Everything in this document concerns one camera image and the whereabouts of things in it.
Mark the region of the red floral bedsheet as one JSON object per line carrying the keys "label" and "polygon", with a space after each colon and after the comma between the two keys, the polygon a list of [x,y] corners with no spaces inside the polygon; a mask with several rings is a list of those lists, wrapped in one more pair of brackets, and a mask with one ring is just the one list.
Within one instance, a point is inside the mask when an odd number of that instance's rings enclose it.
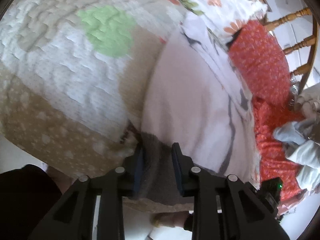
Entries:
{"label": "red floral bedsheet", "polygon": [[286,106],[274,106],[259,98],[253,98],[252,106],[255,140],[261,155],[260,180],[281,178],[281,200],[288,200],[302,191],[296,181],[301,166],[285,158],[283,145],[274,139],[273,132],[287,122],[302,121],[304,116],[290,111]]}

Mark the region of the grey small garment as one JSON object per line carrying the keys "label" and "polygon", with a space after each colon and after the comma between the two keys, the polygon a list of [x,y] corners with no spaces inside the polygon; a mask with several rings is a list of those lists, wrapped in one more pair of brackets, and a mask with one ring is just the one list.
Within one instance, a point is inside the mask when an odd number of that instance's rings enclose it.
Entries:
{"label": "grey small garment", "polygon": [[285,158],[302,166],[296,175],[299,187],[315,190],[319,185],[319,121],[287,122],[274,130],[273,137],[283,143]]}

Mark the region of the heart-patterned patchwork quilt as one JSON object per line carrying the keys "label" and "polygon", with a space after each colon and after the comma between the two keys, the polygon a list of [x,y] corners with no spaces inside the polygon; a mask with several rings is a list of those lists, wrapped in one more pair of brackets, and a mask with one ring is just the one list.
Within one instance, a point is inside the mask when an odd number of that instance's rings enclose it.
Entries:
{"label": "heart-patterned patchwork quilt", "polygon": [[177,0],[9,0],[1,134],[69,176],[134,152],[150,75],[184,20]]}

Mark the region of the red floral pillow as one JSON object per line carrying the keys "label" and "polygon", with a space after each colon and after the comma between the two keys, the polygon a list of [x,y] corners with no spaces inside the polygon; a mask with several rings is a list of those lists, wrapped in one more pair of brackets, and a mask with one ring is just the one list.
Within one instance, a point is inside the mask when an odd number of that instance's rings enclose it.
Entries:
{"label": "red floral pillow", "polygon": [[283,106],[289,100],[290,70],[276,38],[257,20],[250,20],[238,32],[229,58],[256,98]]}

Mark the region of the pink grey-cuffed sweater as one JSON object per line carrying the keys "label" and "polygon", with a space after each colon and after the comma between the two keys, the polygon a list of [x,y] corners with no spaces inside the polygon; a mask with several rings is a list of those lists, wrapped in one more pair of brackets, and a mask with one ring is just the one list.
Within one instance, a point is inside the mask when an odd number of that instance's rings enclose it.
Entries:
{"label": "pink grey-cuffed sweater", "polygon": [[259,153],[254,120],[241,117],[204,59],[177,29],[153,70],[144,98],[142,124],[128,124],[122,142],[136,138],[145,148],[139,192],[124,204],[147,213],[191,210],[192,198],[180,196],[171,158],[177,142],[182,153],[212,175],[237,175],[259,185]]}

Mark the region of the wooden bed headboard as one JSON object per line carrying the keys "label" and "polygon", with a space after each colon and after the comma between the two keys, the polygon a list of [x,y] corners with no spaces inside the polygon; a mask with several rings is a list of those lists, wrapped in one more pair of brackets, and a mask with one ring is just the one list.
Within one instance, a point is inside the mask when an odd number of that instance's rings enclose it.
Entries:
{"label": "wooden bed headboard", "polygon": [[294,76],[297,92],[319,83],[319,0],[260,0]]}

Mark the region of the white floral pillow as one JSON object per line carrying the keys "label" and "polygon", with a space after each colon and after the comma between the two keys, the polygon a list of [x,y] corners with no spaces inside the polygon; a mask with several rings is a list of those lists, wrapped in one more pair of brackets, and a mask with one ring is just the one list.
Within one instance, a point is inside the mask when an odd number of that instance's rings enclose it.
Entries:
{"label": "white floral pillow", "polygon": [[221,43],[227,43],[249,20],[261,20],[268,6],[259,0],[178,0],[200,16]]}

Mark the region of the white printed garment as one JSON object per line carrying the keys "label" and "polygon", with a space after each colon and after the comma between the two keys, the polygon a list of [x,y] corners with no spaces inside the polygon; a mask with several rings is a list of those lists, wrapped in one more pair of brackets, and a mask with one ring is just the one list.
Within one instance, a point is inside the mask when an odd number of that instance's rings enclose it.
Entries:
{"label": "white printed garment", "polygon": [[252,121],[252,93],[233,66],[227,52],[217,42],[210,39],[207,26],[202,18],[188,13],[181,25],[181,31],[191,48],[204,59],[226,90],[241,117]]}

